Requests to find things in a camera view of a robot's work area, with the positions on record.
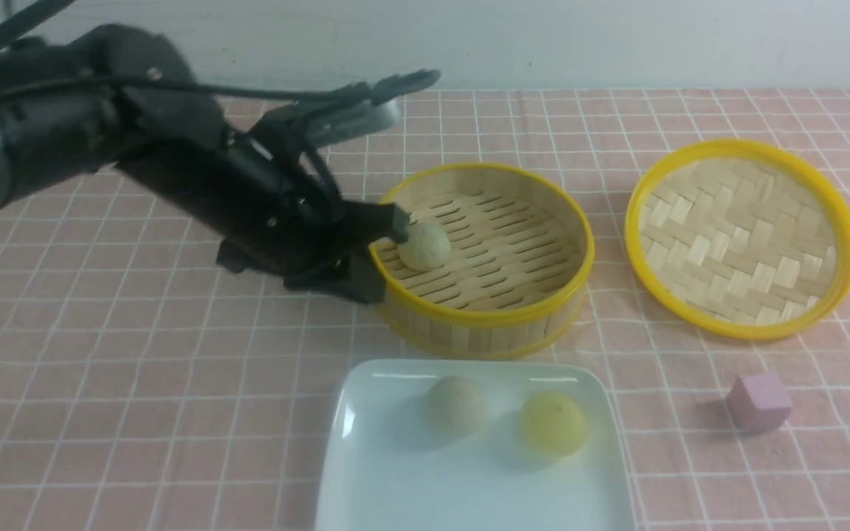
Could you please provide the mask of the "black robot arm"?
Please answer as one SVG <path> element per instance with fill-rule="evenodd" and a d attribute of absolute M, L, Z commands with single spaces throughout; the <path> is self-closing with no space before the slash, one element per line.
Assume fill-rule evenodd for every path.
<path fill-rule="evenodd" d="M 320 155 L 397 122 L 397 102 L 365 88 L 240 130 L 160 34 L 109 24 L 70 44 L 21 45 L 0 53 L 0 211 L 111 166 L 219 235 L 223 269 L 378 305 L 387 282 L 371 245 L 403 240 L 409 216 L 345 199 Z"/>

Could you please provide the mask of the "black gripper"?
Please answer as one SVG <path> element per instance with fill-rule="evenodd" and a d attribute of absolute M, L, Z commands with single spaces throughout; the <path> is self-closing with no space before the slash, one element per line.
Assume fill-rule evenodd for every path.
<path fill-rule="evenodd" d="M 351 246 L 404 244 L 410 215 L 395 203 L 345 203 L 300 137 L 265 145 L 223 118 L 137 118 L 117 138 L 117 168 L 220 235 L 217 265 L 229 273 L 267 274 L 289 291 L 357 305 L 384 302 L 387 282 L 372 253 L 335 251 L 333 227 Z"/>

